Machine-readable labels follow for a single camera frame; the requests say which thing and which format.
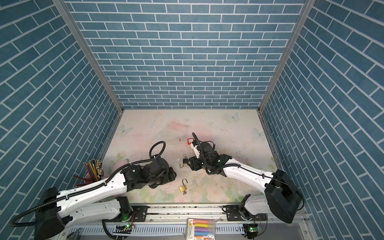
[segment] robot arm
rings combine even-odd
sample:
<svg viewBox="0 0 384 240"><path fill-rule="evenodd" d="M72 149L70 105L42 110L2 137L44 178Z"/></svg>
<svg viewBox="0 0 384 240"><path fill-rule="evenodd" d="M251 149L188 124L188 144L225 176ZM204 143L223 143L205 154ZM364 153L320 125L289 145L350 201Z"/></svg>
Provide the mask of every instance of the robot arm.
<svg viewBox="0 0 384 240"><path fill-rule="evenodd" d="M190 146L196 156L189 158L187 162L192 170L204 168L209 175L221 174L255 187L264 192L264 202L268 203L270 211L276 217L286 223L292 222L300 202L303 201L304 205L304 199L284 171L265 172L247 166L226 154L219 155L208 142L200 142L194 133L192 135L194 141ZM243 201L249 213L261 213L257 212L260 198L251 196Z"/></svg>
<svg viewBox="0 0 384 240"><path fill-rule="evenodd" d="M163 144L161 152L152 156L152 149L160 143ZM99 219L116 221L131 219L133 210L127 197L117 197L108 202L97 201L133 189L141 189L146 185L156 188L174 181L176 173L172 167L169 167L167 161L160 157L165 145L164 141L156 143L149 151L151 159L126 164L113 172L108 179L60 192L55 187L47 189L40 198L38 206L14 217L10 221L10 226L34 225L35 239L44 240L78 223ZM151 163L145 166L135 165L142 162ZM33 212L35 212L35 222L16 223L18 219Z"/></svg>

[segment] metal bracket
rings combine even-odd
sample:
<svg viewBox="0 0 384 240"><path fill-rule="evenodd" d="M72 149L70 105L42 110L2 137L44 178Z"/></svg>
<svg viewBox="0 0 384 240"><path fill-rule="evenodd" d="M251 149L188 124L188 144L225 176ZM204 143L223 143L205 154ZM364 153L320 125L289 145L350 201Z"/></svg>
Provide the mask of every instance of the metal bracket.
<svg viewBox="0 0 384 240"><path fill-rule="evenodd" d="M243 219L239 213L239 207L237 205L225 205L225 212L227 214L228 222L238 222L238 221L266 221L266 214L257 214L253 215L251 219Z"/></svg>
<svg viewBox="0 0 384 240"><path fill-rule="evenodd" d="M133 216L133 222L145 222L148 206L132 206L132 208L133 212L135 213Z"/></svg>

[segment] open padlock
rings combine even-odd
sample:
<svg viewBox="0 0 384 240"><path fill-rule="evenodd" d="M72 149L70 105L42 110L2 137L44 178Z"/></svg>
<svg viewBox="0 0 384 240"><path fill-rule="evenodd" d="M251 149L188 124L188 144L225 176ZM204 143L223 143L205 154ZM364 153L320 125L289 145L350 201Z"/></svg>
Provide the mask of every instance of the open padlock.
<svg viewBox="0 0 384 240"><path fill-rule="evenodd" d="M186 191L186 190L187 190L187 187L186 187L186 185L184 184L184 180L188 183L188 180L184 178L183 180L181 180L181 183L183 184L183 186L179 187L180 192L182 192L183 195L187 194L187 191Z"/></svg>

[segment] blue brick wallpaper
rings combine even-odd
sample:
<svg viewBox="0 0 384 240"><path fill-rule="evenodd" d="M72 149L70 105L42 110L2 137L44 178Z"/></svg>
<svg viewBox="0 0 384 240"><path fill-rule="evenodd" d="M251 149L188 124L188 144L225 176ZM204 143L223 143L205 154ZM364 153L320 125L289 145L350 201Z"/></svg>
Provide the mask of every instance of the blue brick wallpaper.
<svg viewBox="0 0 384 240"><path fill-rule="evenodd" d="M319 239L384 239L384 1L317 0L264 115Z"/></svg>
<svg viewBox="0 0 384 240"><path fill-rule="evenodd" d="M66 0L126 108L257 108L305 0Z"/></svg>
<svg viewBox="0 0 384 240"><path fill-rule="evenodd" d="M42 190L73 187L117 111L50 0L0 6L0 239L29 239L33 227L8 221Z"/></svg>

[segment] black cable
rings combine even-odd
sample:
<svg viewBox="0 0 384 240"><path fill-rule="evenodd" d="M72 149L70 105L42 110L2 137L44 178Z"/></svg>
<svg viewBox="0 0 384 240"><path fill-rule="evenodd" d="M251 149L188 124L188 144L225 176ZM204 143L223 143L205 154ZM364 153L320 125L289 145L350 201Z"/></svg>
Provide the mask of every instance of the black cable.
<svg viewBox="0 0 384 240"><path fill-rule="evenodd" d="M275 180L275 181L278 181L278 182L280 182L280 183L283 183L283 184L285 184L285 185L287 185L287 186L293 188L294 190L296 190L297 194L300 196L301 200L303 201L303 205L302 205L301 208L299 208L297 211L303 209L304 204L305 204L305 200L304 200L302 194L300 193L299 189L297 189L297 188L295 188L295 187L289 185L288 183L279 181L279 180L277 180L277 179L275 179L275 178L273 178L273 177L269 177L269 176L266 176L266 175L264 175L264 174L258 174L258 173L252 172L252 171L250 171L250 170L248 170L248 169L245 169L245 168L243 168L243 167L241 167L241 166L239 166L239 167L240 167L241 169L244 169L244 170L246 170L246 171L248 171L248 172L251 172L251 173L253 173L253 174L256 174L256 175L259 175L259 176L262 176L262 177L266 177L266 178L273 179L273 180Z"/></svg>
<svg viewBox="0 0 384 240"><path fill-rule="evenodd" d="M213 144L212 148L215 150L216 144L214 142L212 142L212 141L207 141L207 142L211 142Z"/></svg>
<svg viewBox="0 0 384 240"><path fill-rule="evenodd" d="M114 240L123 240L123 239L126 239L127 236L114 236L112 234L110 234L110 232L108 231L107 229L107 226L105 225L105 219L102 219L101 220L101 223L103 224L103 229L104 229L104 232L105 234L110 237L111 239L114 239Z"/></svg>
<svg viewBox="0 0 384 240"><path fill-rule="evenodd" d="M205 172L208 174L208 175L212 175L212 174L215 174L216 172L222 170L223 168L226 168L226 167L240 167L239 164L235 164L235 163L231 163L231 164L226 164L222 167L219 167L215 170L213 170L212 172L209 172L208 171L208 168L207 168L207 157L205 157L205 152L203 150L203 148L201 147L201 144L200 144L200 141L199 139L197 138L196 134L193 132L192 133L192 136L194 137L195 141L197 142L197 145L200 147L200 150L201 150L201 155L203 155L203 163L204 163L204 169L205 169Z"/></svg>
<svg viewBox="0 0 384 240"><path fill-rule="evenodd" d="M27 227L27 226L33 226L33 225L35 225L35 222L19 222L19 223L16 223L16 221L17 221L18 219L20 219L20 218L22 218L22 217L28 215L28 214L31 214L31 213L33 213L33 212L35 212L35 211L37 211L37 210L39 210L39 209L41 209L41 208L44 208L44 207L49 206L49 205L52 205L52 204L54 204L54 203L56 203L56 202L59 202L59 201L61 201L61 200L69 199L70 197L74 197L74 196L77 196L77 195L80 195L80 194L83 194L83 193L87 193L87 192L96 190L96 189L98 189L98 188L100 188L100 187L104 187L104 186L106 186L107 183L109 183L109 182L112 180L112 178L113 178L118 172L120 172L123 168L126 168L126 167L128 167L128 166L130 166L130 165L139 164L139 163L143 163L143 162L150 162L150 161L155 160L157 157L159 157L159 156L164 152L164 149L165 149L165 147L166 147L166 143L165 143L164 141L157 142L157 143L155 143L155 144L151 147L151 149L149 150L149 155L151 155L153 148L154 148L155 146L159 145L160 143L163 144L163 148L161 149L161 151L159 152L159 154L156 154L155 157L153 157L153 158L151 158L151 159L140 160L140 161L136 161L136 162L132 162L132 163L125 164L125 165L119 167L118 169L116 169L116 170L111 174L111 176L110 176L109 178L107 178L107 180L105 180L105 182L102 182L102 183L100 183L100 184L98 184L98 185L96 185L96 186L90 187L90 188L88 188L88 189L84 189L84 190L81 190L81 191L78 191L78 192L70 193L70 194L68 194L67 196L62 196L62 197L59 197L59 198L56 198L56 199L52 199L52 200L50 200L50 201L48 201L48 202L45 202L45 203L40 204L40 205L38 205L38 206L35 206L35 207L31 208L31 209L28 209L27 211L22 212L22 213L20 213L19 215L17 215L17 216L15 216L14 218L12 218L12 219L9 221L9 226L10 226L10 227Z"/></svg>
<svg viewBox="0 0 384 240"><path fill-rule="evenodd" d="M155 143L151 149L149 150L149 158L153 158L154 156L152 156L152 150L154 149L154 147L156 147L157 145L159 145L160 143L163 144L163 148L161 149L161 151L157 154L157 156L161 156L161 154L164 152L164 149L166 148L166 143L164 141L160 141L160 142L157 142Z"/></svg>

